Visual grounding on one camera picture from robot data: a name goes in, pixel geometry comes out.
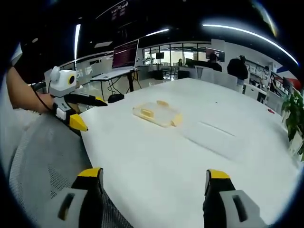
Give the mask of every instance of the plastic container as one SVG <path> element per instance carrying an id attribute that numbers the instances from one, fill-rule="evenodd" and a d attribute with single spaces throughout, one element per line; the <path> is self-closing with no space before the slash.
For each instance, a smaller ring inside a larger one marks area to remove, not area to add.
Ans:
<path id="1" fill-rule="evenodd" d="M 133 108 L 133 114 L 161 127 L 177 126 L 182 122 L 181 113 L 165 101 L 148 102 Z"/>

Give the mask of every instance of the laptop screen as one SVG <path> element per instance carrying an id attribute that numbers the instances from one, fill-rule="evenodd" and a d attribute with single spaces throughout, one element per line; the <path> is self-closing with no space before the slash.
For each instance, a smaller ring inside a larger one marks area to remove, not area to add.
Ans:
<path id="1" fill-rule="evenodd" d="M 138 40 L 114 48 L 112 68 L 134 67 Z"/>

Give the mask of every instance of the human arm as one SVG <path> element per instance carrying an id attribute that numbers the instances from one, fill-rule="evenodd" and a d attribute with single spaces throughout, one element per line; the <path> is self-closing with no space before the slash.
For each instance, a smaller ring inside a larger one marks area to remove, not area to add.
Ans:
<path id="1" fill-rule="evenodd" d="M 7 73 L 6 85 L 13 108 L 22 108 L 25 110 L 36 111 L 38 113 L 45 113 L 48 111 L 46 107 L 39 101 L 31 86 L 23 81 L 14 67 L 11 67 Z M 52 109 L 53 98 L 51 95 L 41 94 L 38 92 L 37 94 L 40 99 L 50 109 Z"/>

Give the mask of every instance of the table leg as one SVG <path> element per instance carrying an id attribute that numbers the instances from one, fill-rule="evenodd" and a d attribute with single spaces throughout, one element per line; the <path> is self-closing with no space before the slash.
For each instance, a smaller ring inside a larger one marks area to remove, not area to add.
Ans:
<path id="1" fill-rule="evenodd" d="M 129 81 L 130 92 L 133 92 L 134 87 L 133 87 L 133 80 L 132 80 L 132 72 L 128 73 L 127 77 L 128 77 L 128 81 Z"/>
<path id="2" fill-rule="evenodd" d="M 101 95 L 103 96 L 103 100 L 105 100 L 104 98 L 104 90 L 103 90 L 103 82 L 100 81 L 100 88 L 101 88 Z"/>

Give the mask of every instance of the desk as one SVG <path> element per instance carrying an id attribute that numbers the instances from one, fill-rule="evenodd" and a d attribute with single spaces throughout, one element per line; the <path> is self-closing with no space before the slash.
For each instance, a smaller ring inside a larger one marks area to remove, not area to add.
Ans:
<path id="1" fill-rule="evenodd" d="M 133 107 L 156 100 L 178 109 L 183 123 L 161 128 L 132 115 Z M 219 85 L 191 78 L 162 83 L 81 116 L 89 129 L 82 137 L 90 161 L 104 168 L 105 191 L 135 228 L 203 227 L 206 169 L 228 173 L 235 188 L 260 207 L 267 224 L 280 216 L 298 182 L 282 117 Z M 237 158 L 186 139 L 183 128 L 198 121 L 242 139 Z"/>
<path id="2" fill-rule="evenodd" d="M 103 87 L 102 87 L 102 82 L 107 82 L 110 81 L 112 82 L 112 79 L 114 78 L 118 78 L 118 77 L 122 77 L 123 75 L 127 75 L 128 81 L 129 81 L 129 88 L 130 88 L 130 92 L 134 91 L 134 87 L 133 87 L 133 79 L 135 77 L 132 77 L 132 73 L 137 73 L 138 70 L 137 69 L 133 69 L 133 70 L 117 70 L 117 71 L 111 71 L 109 73 L 105 73 L 105 74 L 99 74 L 93 78 L 91 78 L 91 82 L 100 82 L 100 87 L 101 87 L 101 93 L 102 93 L 102 97 L 103 100 L 104 99 L 104 92 L 103 92 Z"/>

